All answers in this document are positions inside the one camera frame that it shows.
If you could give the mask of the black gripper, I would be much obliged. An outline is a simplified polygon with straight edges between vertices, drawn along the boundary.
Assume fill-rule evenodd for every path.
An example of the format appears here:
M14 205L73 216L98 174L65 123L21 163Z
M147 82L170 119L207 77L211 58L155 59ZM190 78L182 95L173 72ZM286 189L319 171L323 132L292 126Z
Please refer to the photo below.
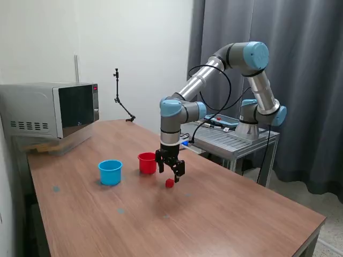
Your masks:
M159 173L164 172L164 163L171 165L171 169L174 173L174 182L177 183L180 177L185 174L185 162L178 160L178 154L180 151L180 145L167 146L160 144L160 149L155 151L155 162L158 165Z

